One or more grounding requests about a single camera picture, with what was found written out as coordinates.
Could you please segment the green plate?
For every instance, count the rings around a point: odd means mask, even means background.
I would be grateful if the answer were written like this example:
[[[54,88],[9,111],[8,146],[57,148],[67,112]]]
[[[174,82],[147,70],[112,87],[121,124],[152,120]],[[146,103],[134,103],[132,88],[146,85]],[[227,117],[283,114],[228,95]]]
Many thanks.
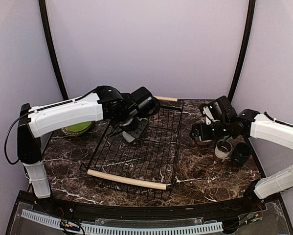
[[[78,134],[78,133],[80,134],[87,131],[91,127],[91,125],[92,125],[91,121],[83,122],[76,125],[65,127],[62,130],[71,135]]]

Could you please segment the dark green mug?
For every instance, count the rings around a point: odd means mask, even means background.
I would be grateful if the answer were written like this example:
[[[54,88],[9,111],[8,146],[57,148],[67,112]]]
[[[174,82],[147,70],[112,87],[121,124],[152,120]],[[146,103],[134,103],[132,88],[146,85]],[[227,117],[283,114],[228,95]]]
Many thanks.
[[[230,158],[234,165],[242,167],[251,155],[252,148],[248,144],[241,142],[235,146]]]

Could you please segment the white ceramic bowl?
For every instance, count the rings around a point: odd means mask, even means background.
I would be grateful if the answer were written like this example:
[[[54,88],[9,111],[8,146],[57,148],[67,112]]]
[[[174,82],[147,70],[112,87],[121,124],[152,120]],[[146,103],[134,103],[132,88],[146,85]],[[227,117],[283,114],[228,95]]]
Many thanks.
[[[123,138],[128,142],[131,143],[134,140],[138,139],[140,137],[140,134],[138,132],[122,132]]]

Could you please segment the white cup brown band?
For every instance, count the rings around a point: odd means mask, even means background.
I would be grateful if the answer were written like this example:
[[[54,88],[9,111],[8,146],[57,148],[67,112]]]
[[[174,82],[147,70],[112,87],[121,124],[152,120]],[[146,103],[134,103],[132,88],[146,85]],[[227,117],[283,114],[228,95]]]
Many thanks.
[[[214,159],[217,162],[224,162],[229,158],[233,150],[232,144],[225,140],[219,140],[216,143],[216,147],[214,150]]]

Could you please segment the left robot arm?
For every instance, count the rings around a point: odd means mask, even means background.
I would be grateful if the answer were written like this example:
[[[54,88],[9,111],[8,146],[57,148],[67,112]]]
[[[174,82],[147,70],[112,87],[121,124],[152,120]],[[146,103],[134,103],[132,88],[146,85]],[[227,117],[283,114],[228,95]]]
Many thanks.
[[[120,93],[111,86],[98,86],[83,96],[45,106],[24,104],[17,125],[17,155],[33,186],[40,206],[55,213],[59,203],[51,197],[40,150],[40,137],[55,130],[85,123],[109,120],[119,128],[127,142],[142,135],[146,118],[156,107],[157,99],[145,87],[132,93]]]

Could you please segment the beige ceramic bowl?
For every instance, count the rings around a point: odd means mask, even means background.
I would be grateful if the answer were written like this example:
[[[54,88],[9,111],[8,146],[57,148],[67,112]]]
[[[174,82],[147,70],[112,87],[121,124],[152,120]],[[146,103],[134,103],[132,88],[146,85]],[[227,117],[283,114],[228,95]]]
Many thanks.
[[[194,142],[196,145],[199,145],[199,146],[208,146],[208,145],[211,145],[214,143],[214,141],[211,141],[211,140],[209,140],[209,141],[196,141],[196,140],[194,140]]]

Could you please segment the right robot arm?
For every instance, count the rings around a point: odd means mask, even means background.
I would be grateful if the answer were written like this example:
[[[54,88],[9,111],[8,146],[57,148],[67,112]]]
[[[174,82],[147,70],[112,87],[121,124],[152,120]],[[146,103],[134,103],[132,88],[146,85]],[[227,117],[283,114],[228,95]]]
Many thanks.
[[[190,138],[194,141],[220,140],[224,137],[244,136],[263,141],[277,149],[293,152],[293,124],[272,118],[267,113],[245,109],[241,113],[212,115],[203,112],[205,122],[193,124]],[[293,188],[293,163],[265,178],[256,180],[239,202],[243,212],[250,212],[273,194]]]

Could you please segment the grey patterned glass plate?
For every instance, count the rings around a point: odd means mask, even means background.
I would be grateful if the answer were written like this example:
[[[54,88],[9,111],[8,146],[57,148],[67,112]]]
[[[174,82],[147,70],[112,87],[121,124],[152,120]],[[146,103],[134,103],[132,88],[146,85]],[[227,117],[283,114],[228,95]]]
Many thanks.
[[[66,136],[70,136],[70,137],[77,137],[77,136],[80,136],[80,135],[82,135],[82,134],[84,134],[84,133],[87,132],[87,131],[85,131],[85,132],[80,133],[80,134],[78,133],[78,134],[72,134],[72,135],[71,135],[71,134],[68,134],[68,133],[66,133],[65,131],[63,131],[62,128],[61,128],[61,131],[63,132],[64,135],[66,135]]]

